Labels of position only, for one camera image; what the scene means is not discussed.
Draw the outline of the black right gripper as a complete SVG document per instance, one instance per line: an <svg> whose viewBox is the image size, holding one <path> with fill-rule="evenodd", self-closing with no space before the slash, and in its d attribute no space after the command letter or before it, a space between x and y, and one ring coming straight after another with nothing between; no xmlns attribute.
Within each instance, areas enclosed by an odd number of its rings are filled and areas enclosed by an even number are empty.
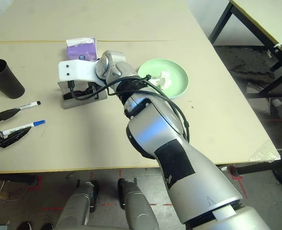
<svg viewBox="0 0 282 230"><path fill-rule="evenodd" d="M98 99L99 98L99 93L93 95L93 96L90 96L94 93L97 92L97 90L99 90L101 87L100 85L94 83L94 82L88 82L88 88L86 89L86 99L88 98L93 98L93 99Z"/></svg>

